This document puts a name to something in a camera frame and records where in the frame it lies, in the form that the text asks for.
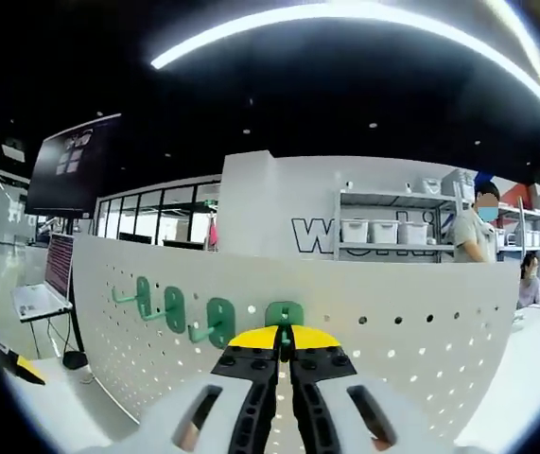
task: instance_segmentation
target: white pegboard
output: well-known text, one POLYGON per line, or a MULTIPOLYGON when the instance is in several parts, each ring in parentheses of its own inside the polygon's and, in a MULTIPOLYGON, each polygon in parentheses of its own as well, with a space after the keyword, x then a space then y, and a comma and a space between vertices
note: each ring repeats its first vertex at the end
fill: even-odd
MULTIPOLYGON (((92 236, 74 255, 78 321, 96 377, 135 418, 221 352, 192 344, 161 318, 143 322, 132 296, 145 276, 152 311, 178 287, 186 322, 206 327, 212 297, 235 307, 236 333, 263 326, 266 306, 295 301, 305 324, 335 336, 359 373, 384 378, 419 406, 437 436, 454 440, 484 396, 511 332, 516 264, 380 264, 275 260, 177 250, 92 236)), ((281 365, 268 453, 301 452, 288 368, 281 365)))

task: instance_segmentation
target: woman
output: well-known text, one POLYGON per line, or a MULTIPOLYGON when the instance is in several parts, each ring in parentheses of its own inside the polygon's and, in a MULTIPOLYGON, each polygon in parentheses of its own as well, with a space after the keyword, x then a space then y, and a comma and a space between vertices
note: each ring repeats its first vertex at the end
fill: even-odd
POLYGON ((528 307, 534 303, 540 303, 540 279, 536 277, 536 273, 538 272, 538 257, 536 253, 526 253, 520 269, 521 280, 519 283, 517 309, 528 307))

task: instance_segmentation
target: yellow object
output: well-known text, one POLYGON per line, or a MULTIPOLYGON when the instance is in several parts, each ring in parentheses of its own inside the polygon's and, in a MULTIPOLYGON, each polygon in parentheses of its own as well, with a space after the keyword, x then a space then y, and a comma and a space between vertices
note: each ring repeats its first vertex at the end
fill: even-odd
POLYGON ((294 324, 292 326, 292 332, 295 337, 295 348, 297 350, 340 346, 338 340, 320 329, 294 324))
POLYGON ((266 326, 265 328, 245 331, 233 338, 229 345, 231 347, 264 348, 266 350, 272 350, 276 340, 277 331, 278 326, 266 326))
POLYGON ((21 367, 22 369, 25 369, 26 371, 34 375, 36 378, 41 380, 42 383, 44 383, 43 375, 32 365, 30 361, 28 361, 21 355, 17 357, 17 367, 18 368, 21 367))

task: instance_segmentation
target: pink object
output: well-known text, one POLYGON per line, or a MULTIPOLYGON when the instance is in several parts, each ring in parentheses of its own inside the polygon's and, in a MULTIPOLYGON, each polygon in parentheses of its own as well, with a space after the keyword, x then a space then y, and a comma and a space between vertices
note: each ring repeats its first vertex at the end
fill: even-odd
POLYGON ((217 227, 215 227, 215 220, 211 219, 211 227, 209 228, 209 245, 215 246, 217 244, 217 227))

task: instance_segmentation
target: black ceiling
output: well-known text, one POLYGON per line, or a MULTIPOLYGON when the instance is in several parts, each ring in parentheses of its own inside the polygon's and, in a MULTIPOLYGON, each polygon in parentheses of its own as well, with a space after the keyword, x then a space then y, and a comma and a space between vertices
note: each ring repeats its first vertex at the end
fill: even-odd
MULTIPOLYGON (((540 8, 528 3, 540 29, 540 8)), ((220 173, 226 154, 257 149, 416 159, 540 182, 536 98, 483 57, 427 33, 300 21, 237 35, 155 71, 149 61, 160 51, 221 23, 238 2, 3 8, 0 143, 19 139, 26 162, 0 150, 0 168, 21 176, 30 176, 46 136, 121 112, 104 194, 220 173)))

